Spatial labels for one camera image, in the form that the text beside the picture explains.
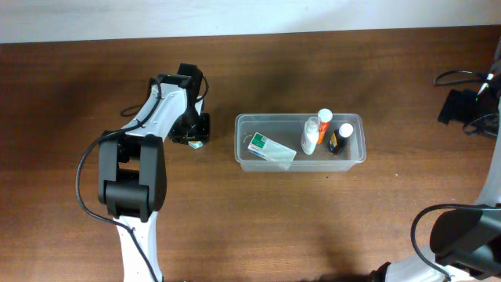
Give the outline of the gold-lid balm jar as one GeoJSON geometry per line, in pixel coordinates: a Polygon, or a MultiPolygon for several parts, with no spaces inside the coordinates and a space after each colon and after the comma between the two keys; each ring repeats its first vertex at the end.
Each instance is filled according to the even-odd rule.
{"type": "Polygon", "coordinates": [[[188,144],[193,148],[193,149],[198,149],[201,148],[204,143],[202,141],[189,141],[188,144]]]}

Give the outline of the white Panadol box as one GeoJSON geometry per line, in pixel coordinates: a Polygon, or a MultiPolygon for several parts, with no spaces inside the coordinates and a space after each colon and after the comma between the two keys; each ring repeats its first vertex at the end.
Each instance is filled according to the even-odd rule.
{"type": "Polygon", "coordinates": [[[289,169],[297,154],[296,150],[277,143],[259,132],[254,134],[247,150],[285,171],[289,169]]]}

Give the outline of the white spray bottle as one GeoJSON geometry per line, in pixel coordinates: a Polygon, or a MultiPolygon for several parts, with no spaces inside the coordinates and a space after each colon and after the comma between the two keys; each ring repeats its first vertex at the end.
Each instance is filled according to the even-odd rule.
{"type": "Polygon", "coordinates": [[[301,136],[301,148],[307,155],[312,155],[319,140],[320,120],[318,117],[310,117],[304,126],[301,136]]]}

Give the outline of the orange tube white cap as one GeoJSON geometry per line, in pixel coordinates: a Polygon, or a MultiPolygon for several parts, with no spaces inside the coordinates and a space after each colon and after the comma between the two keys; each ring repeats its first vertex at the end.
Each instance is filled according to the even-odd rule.
{"type": "Polygon", "coordinates": [[[317,117],[320,121],[320,123],[319,123],[319,139],[318,139],[317,143],[321,144],[324,137],[325,137],[326,130],[329,127],[329,123],[333,118],[333,113],[331,110],[323,108],[323,109],[319,110],[319,112],[317,113],[317,117]]]}

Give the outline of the dark brown syrup bottle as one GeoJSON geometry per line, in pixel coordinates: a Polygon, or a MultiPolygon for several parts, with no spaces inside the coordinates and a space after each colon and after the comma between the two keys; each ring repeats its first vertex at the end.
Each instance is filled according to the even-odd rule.
{"type": "Polygon", "coordinates": [[[339,154],[348,144],[348,140],[353,132],[354,127],[350,123],[344,123],[336,129],[329,140],[330,152],[332,154],[339,154]]]}

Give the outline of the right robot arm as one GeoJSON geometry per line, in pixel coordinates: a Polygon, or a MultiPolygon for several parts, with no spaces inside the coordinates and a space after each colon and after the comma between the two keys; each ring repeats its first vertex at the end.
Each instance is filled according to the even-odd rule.
{"type": "Polygon", "coordinates": [[[452,90],[438,115],[467,136],[495,146],[485,183],[469,203],[448,200],[421,210],[410,227],[414,253],[386,262],[371,281],[482,281],[500,277],[500,50],[485,73],[474,74],[479,89],[452,90]]]}

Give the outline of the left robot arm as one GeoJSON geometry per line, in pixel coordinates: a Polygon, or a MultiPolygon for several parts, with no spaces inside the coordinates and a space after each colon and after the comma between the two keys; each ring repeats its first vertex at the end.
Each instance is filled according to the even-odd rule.
{"type": "Polygon", "coordinates": [[[175,74],[158,74],[137,112],[122,111],[131,121],[99,141],[98,199],[117,227],[126,281],[164,279],[156,228],[167,193],[164,141],[202,146],[210,139],[207,92],[207,79],[196,65],[183,63],[175,74]]]}

